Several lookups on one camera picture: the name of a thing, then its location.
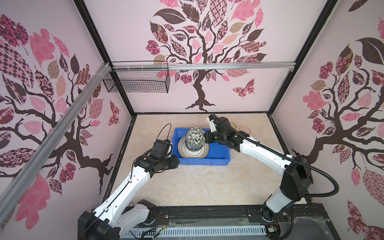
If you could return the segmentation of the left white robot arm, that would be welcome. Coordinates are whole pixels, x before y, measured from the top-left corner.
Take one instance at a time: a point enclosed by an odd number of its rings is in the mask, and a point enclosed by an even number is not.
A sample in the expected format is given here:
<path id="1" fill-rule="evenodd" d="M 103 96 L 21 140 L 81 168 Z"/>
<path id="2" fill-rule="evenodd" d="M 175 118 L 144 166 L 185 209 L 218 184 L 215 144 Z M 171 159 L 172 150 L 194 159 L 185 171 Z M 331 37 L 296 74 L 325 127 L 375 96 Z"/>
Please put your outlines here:
<path id="1" fill-rule="evenodd" d="M 134 160 L 131 172 L 120 186 L 91 213 L 83 212 L 78 219 L 79 240 L 119 240 L 149 216 L 151 203 L 137 203 L 124 212 L 138 191 L 154 174 L 176 169 L 176 155 L 144 154 Z"/>

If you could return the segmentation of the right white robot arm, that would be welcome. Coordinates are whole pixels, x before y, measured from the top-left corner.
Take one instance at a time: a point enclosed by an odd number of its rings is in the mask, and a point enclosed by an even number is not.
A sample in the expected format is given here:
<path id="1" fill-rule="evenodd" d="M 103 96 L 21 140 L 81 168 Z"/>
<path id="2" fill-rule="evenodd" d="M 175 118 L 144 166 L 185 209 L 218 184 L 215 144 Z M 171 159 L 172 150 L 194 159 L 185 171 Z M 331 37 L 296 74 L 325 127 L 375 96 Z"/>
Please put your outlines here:
<path id="1" fill-rule="evenodd" d="M 244 132 L 216 128 L 204 133 L 204 138 L 208 144 L 219 143 L 254 157 L 282 176 L 278 190 L 261 207 L 261 215 L 267 222 L 271 222 L 283 208 L 300 201 L 313 183 L 307 160 L 277 152 Z"/>

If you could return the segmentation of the dotted plate yellow rim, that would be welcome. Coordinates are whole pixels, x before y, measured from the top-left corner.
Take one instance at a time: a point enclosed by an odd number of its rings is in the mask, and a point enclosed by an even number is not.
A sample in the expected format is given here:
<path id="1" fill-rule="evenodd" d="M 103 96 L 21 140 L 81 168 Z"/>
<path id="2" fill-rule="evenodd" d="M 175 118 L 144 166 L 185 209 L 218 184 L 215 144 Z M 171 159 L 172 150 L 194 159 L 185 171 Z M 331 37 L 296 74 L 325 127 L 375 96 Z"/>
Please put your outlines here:
<path id="1" fill-rule="evenodd" d="M 209 153 L 209 145 L 204 143 L 202 148 L 192 151 L 187 147 L 186 137 L 182 137 L 178 143 L 178 151 L 184 159 L 204 159 Z"/>

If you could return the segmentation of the green black patterned bowl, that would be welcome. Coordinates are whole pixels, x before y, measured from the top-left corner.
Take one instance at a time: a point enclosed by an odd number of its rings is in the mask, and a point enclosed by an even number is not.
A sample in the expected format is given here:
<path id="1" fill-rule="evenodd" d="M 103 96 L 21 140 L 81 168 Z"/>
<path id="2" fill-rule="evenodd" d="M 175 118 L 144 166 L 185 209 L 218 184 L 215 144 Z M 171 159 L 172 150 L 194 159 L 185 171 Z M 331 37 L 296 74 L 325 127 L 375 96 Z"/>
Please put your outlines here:
<path id="1" fill-rule="evenodd" d="M 198 127 L 190 128 L 186 133 L 186 146 L 191 151 L 200 150 L 205 144 L 204 130 Z"/>

